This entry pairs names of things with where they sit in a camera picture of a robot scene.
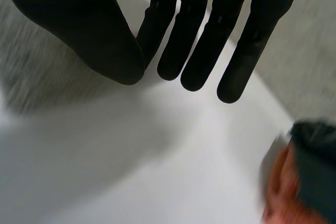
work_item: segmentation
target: black glove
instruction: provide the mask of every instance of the black glove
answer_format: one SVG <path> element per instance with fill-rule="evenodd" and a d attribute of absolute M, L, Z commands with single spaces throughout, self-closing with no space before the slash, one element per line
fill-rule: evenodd
<path fill-rule="evenodd" d="M 13 0 L 33 22 L 53 33 L 94 71 L 122 84 L 145 71 L 142 51 L 116 0 Z"/>
<path fill-rule="evenodd" d="M 165 80 L 179 76 L 203 20 L 207 0 L 181 0 L 169 42 L 157 71 Z M 244 0 L 213 0 L 204 32 L 191 55 L 181 83 L 190 91 L 199 90 L 207 80 L 235 24 Z M 237 101 L 254 70 L 278 20 L 293 0 L 253 0 L 251 12 L 232 59 L 219 83 L 218 97 L 226 103 Z M 175 12 L 176 0 L 151 0 L 137 40 L 146 65 L 150 63 Z"/>

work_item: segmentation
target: gray floor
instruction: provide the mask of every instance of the gray floor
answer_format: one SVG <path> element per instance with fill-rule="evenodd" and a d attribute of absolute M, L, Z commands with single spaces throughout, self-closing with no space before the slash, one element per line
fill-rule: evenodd
<path fill-rule="evenodd" d="M 233 32 L 234 41 L 243 29 L 249 2 Z M 87 69 L 63 43 L 28 21 L 10 0 L 0 0 L 0 30 L 0 82 L 5 90 L 3 100 L 11 110 L 64 105 L 111 91 L 111 82 Z M 257 70 L 295 118 L 336 120 L 335 53 L 334 0 L 295 0 Z"/>

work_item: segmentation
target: skin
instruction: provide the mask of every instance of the skin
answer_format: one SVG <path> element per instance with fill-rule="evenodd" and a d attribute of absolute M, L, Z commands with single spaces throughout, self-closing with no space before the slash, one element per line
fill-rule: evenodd
<path fill-rule="evenodd" d="M 328 224 L 297 199 L 299 186 L 294 146 L 289 144 L 278 156 L 270 175 L 263 215 L 266 224 Z"/>

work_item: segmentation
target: black fabric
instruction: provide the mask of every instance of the black fabric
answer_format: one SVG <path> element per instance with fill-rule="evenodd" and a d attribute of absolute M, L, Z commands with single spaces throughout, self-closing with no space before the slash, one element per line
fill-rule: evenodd
<path fill-rule="evenodd" d="M 181 75 L 182 86 L 197 91 L 205 84 L 234 29 L 244 0 L 213 0 L 208 23 Z"/>
<path fill-rule="evenodd" d="M 291 130 L 299 171 L 299 199 L 336 224 L 336 127 L 297 122 Z"/>
<path fill-rule="evenodd" d="M 277 22 L 293 1 L 252 0 L 247 23 L 217 88 L 221 101 L 233 103 L 242 96 Z"/>
<path fill-rule="evenodd" d="M 72 48 L 92 70 L 127 85 L 142 78 L 142 51 L 116 0 L 13 2 L 25 16 Z"/>
<path fill-rule="evenodd" d="M 182 71 L 202 23 L 207 2 L 181 1 L 180 13 L 157 67 L 159 75 L 165 80 L 175 79 Z M 197 91 L 204 85 L 235 27 L 243 2 L 244 0 L 213 1 L 209 21 L 181 75 L 184 88 Z M 292 2 L 293 0 L 253 0 L 243 34 L 217 88 L 217 95 L 223 102 L 233 103 L 240 98 L 272 31 Z M 146 65 L 159 48 L 173 18 L 175 4 L 176 0 L 151 0 L 137 37 L 144 50 Z M 160 8 L 169 12 L 164 15 Z"/>

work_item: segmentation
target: white table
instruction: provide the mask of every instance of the white table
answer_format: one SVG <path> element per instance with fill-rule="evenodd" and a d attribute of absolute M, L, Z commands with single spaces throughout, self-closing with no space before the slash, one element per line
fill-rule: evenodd
<path fill-rule="evenodd" d="M 147 1 L 119 0 L 133 30 Z M 160 80 L 156 59 L 99 101 L 0 114 L 0 223 L 260 223 L 260 165 L 292 119 L 256 74 L 237 103 L 220 102 L 233 50 L 195 93 Z"/>

